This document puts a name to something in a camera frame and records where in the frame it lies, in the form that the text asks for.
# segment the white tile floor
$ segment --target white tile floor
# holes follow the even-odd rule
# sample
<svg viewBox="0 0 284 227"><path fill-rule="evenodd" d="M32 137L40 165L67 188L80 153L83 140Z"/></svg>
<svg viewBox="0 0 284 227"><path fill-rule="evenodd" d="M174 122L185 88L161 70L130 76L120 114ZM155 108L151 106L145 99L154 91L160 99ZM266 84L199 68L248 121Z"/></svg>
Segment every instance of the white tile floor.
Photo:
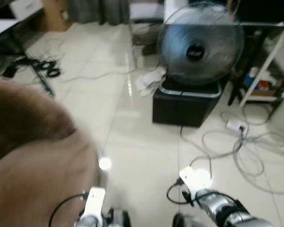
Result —
<svg viewBox="0 0 284 227"><path fill-rule="evenodd" d="M151 122L151 96L140 97L134 83L145 72L109 74L92 80L106 72L130 70L127 27L75 24L65 33L44 34L28 50L43 54L49 47L51 55L62 56L63 75L50 80L56 100L68 109L78 127L93 138L99 152L112 159L104 210L111 205L129 210L133 227L169 227L179 210L211 223L197 208L179 207L166 199L166 190L176 180L178 171L201 153L180 139L180 127ZM90 79L61 82L76 77ZM15 80L30 83L33 73L29 70L18 73ZM201 145L201 136L206 131L224 129L225 124L219 117L221 111L240 113L236 104L226 105L230 88L230 85L226 87L220 102L200 129L184 128L187 138ZM248 107L247 111L253 121L266 117L262 109ZM250 135L273 130L268 125L251 126ZM222 135L209 136L207 140L210 148L220 152L231 150L235 141ZM266 148L248 144L240 153L249 171L257 167L249 152L260 155L265 163L265 174L252 179L253 182L284 191L284 158ZM207 168L202 162L196 166ZM214 161L212 188L239 198L253 215L269 220L275 227L284 227L284 195L271 195L250 185L240 175L232 158ZM173 191L171 196L179 198L179 190Z"/></svg>

